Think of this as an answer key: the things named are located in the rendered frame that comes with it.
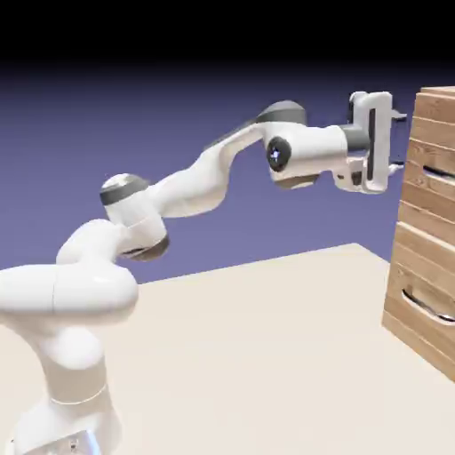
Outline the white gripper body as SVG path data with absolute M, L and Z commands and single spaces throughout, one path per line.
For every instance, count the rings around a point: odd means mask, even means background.
M 352 125 L 366 136 L 363 156 L 350 156 L 349 170 L 355 190 L 364 194 L 386 191 L 389 177 L 392 95 L 389 92 L 354 92 Z

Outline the light wood cabinet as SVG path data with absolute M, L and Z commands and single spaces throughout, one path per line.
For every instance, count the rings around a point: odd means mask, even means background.
M 415 98 L 382 324 L 455 383 L 455 85 Z

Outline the light wood drawer front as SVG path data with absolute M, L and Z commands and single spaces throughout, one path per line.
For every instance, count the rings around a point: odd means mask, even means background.
M 455 383 L 455 326 L 410 306 L 402 289 L 455 317 L 455 245 L 398 222 L 382 317 L 385 328 Z
M 455 245 L 455 181 L 426 175 L 424 165 L 455 173 L 455 86 L 416 95 L 398 216 Z

